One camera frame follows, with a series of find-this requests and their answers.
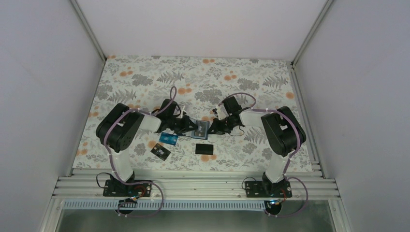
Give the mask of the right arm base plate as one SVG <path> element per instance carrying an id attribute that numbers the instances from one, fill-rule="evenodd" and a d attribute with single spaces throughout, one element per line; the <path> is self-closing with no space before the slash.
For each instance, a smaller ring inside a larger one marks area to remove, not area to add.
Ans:
<path id="1" fill-rule="evenodd" d="M 263 181 L 245 181 L 245 193 L 248 198 L 291 198 L 292 188 L 289 181 L 269 184 Z"/>

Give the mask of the black card with white logo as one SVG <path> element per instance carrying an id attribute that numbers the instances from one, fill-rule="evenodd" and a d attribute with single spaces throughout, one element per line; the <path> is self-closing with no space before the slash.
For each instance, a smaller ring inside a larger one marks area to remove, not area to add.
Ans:
<path id="1" fill-rule="evenodd" d="M 196 125 L 197 125 L 197 130 L 194 132 L 194 135 L 197 137 L 205 138 L 206 137 L 206 132 L 207 132 L 207 121 L 201 121 L 197 120 Z"/>

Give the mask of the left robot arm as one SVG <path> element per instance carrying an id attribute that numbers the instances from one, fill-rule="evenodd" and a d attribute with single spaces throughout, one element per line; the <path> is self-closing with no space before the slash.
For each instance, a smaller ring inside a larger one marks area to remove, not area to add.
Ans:
<path id="1" fill-rule="evenodd" d="M 152 113 L 118 103 L 98 125 L 96 136 L 108 151 L 112 176 L 117 180 L 115 189 L 123 196 L 134 191 L 129 146 L 139 129 L 155 133 L 169 129 L 175 134 L 184 134 L 198 126 L 172 99 L 165 99 L 160 109 Z"/>

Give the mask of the blue card holder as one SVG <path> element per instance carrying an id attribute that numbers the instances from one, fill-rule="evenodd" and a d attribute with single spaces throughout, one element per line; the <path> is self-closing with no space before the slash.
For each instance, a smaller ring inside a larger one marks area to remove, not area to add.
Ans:
<path id="1" fill-rule="evenodd" d="M 207 140 L 210 122 L 204 120 L 194 120 L 193 122 L 197 126 L 197 129 L 190 133 L 190 137 L 194 139 Z"/>

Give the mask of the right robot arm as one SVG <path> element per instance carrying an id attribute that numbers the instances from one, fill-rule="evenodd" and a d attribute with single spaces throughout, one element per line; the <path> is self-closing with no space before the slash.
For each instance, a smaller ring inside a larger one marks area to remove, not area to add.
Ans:
<path id="1" fill-rule="evenodd" d="M 231 133 L 235 127 L 258 127 L 266 134 L 274 152 L 262 176 L 262 191 L 268 197 L 275 196 L 284 185 L 291 158 L 306 141 L 306 134 L 291 109 L 283 106 L 274 109 L 241 107 L 235 95 L 229 95 L 215 109 L 217 118 L 208 130 L 209 134 Z"/>

